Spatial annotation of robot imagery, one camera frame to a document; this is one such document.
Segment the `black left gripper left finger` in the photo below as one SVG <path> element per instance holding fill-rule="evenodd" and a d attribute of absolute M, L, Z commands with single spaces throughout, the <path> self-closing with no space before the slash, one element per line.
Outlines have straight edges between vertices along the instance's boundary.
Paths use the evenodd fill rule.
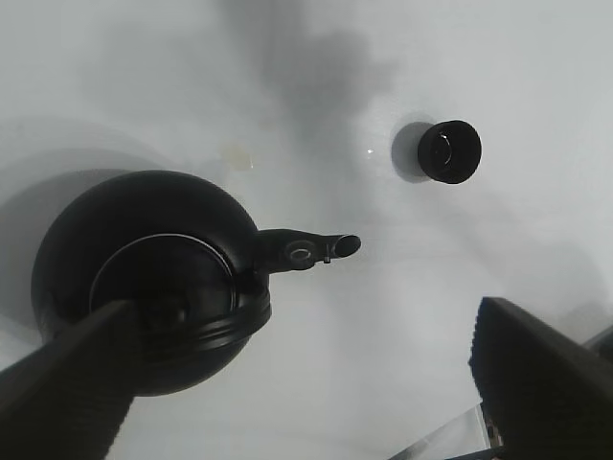
<path fill-rule="evenodd" d="M 141 368 L 136 310 L 119 301 L 3 370 L 2 458 L 105 458 Z"/>

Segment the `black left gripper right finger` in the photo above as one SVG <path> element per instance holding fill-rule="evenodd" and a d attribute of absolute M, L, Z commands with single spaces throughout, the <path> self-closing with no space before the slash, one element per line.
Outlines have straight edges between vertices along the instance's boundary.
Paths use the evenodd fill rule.
<path fill-rule="evenodd" d="M 514 303 L 486 297 L 469 367 L 502 458 L 611 458 L 611 363 Z"/>

